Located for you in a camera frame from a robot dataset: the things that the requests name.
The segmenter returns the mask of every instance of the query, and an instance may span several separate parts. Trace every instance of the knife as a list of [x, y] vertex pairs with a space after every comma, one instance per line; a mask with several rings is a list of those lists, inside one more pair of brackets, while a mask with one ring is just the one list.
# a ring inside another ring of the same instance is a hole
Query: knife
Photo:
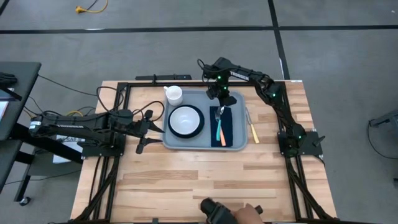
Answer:
[[257, 132], [256, 132], [256, 130], [254, 129], [253, 122], [251, 122], [250, 114], [249, 114], [248, 108], [246, 108], [246, 118], [248, 119], [248, 123], [250, 124], [251, 132], [253, 133], [254, 142], [255, 142], [256, 144], [259, 144], [260, 141], [259, 141], [259, 138], [257, 137]]

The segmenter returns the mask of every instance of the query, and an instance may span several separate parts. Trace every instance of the gray tray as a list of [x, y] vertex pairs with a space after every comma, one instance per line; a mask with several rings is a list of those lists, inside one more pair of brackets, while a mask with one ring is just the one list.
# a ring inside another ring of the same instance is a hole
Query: gray tray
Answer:
[[205, 90], [182, 89], [183, 101], [181, 105], [196, 106], [205, 117], [203, 130], [195, 137], [189, 139], [179, 138], [173, 135], [167, 124], [169, 114], [176, 108], [165, 100], [165, 112], [163, 119], [162, 140], [165, 147], [179, 150], [224, 150], [239, 151], [248, 144], [248, 129], [246, 127], [245, 103], [243, 95], [237, 91], [232, 91], [231, 96], [237, 99], [235, 105], [230, 106], [233, 120], [233, 145], [231, 147], [212, 147], [210, 136], [210, 107], [219, 106], [217, 99], [210, 100]]

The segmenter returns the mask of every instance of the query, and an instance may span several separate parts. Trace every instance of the wood grain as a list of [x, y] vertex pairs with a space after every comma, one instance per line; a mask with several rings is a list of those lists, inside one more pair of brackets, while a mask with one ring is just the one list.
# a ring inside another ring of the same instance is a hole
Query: wood grain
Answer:
[[[116, 85], [117, 82], [103, 82], [103, 86]], [[294, 119], [311, 130], [314, 126], [303, 83], [286, 82], [286, 86]], [[260, 144], [254, 143], [247, 126], [248, 145], [239, 152], [174, 151], [162, 144], [151, 144], [145, 147], [143, 154], [137, 155], [137, 138], [127, 137], [126, 150], [120, 160], [112, 222], [151, 222], [155, 217], [161, 222], [203, 222], [205, 215], [199, 204], [207, 197], [213, 197], [232, 210], [245, 203], [261, 205], [264, 221], [294, 220], [285, 161], [279, 154], [276, 138], [275, 112], [260, 100], [254, 88], [230, 89], [244, 95]], [[115, 92], [102, 89], [100, 97], [111, 108]], [[132, 88], [129, 109], [141, 108], [152, 100], [164, 100], [163, 88]], [[154, 104], [150, 109], [154, 110], [155, 118], [160, 116], [160, 105]], [[104, 112], [104, 109], [97, 105], [96, 112]], [[160, 127], [161, 120], [156, 122]], [[147, 136], [160, 138], [159, 133], [152, 131]], [[312, 156], [303, 156], [302, 160], [308, 189], [326, 212], [336, 216], [323, 164]], [[72, 218], [88, 204], [95, 163], [96, 158], [84, 161]], [[100, 217], [104, 217], [105, 204], [103, 200]], [[305, 217], [301, 197], [300, 206]]]

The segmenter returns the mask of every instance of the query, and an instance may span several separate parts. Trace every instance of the white mug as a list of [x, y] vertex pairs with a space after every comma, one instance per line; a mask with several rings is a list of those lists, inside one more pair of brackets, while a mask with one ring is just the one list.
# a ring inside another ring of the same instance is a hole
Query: white mug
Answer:
[[178, 106], [182, 103], [182, 89], [178, 86], [163, 87], [167, 97], [167, 101], [173, 106]]

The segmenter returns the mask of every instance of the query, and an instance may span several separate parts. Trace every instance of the gray carpet floor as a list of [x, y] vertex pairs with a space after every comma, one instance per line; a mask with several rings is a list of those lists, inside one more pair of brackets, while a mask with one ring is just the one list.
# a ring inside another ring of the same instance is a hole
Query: gray carpet floor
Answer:
[[[272, 25], [266, 0], [112, 0], [101, 14], [75, 14], [75, 6], [92, 2], [10, 0], [0, 30]], [[275, 8], [280, 26], [398, 24], [395, 0], [275, 0]], [[398, 161], [372, 150], [366, 128], [368, 120], [398, 109], [398, 30], [281, 31], [281, 36], [290, 77], [303, 80], [315, 126], [326, 136], [322, 146], [338, 216], [396, 223], [398, 189], [392, 179], [398, 177]], [[42, 76], [92, 93], [103, 80], [138, 75], [188, 73], [199, 79], [196, 59], [213, 63], [220, 56], [283, 79], [273, 31], [0, 34], [0, 52], [2, 61], [41, 62]], [[96, 106], [96, 98], [43, 79], [31, 96], [59, 113]], [[27, 105], [37, 110], [33, 102]], [[27, 125], [29, 118], [21, 114], [19, 122]], [[381, 153], [398, 157], [398, 138], [389, 125], [370, 135]], [[24, 165], [15, 163], [7, 181], [23, 173]], [[5, 186], [1, 223], [67, 221], [78, 178], [76, 173], [30, 182], [26, 195], [34, 200], [26, 207], [12, 202], [17, 184]]]

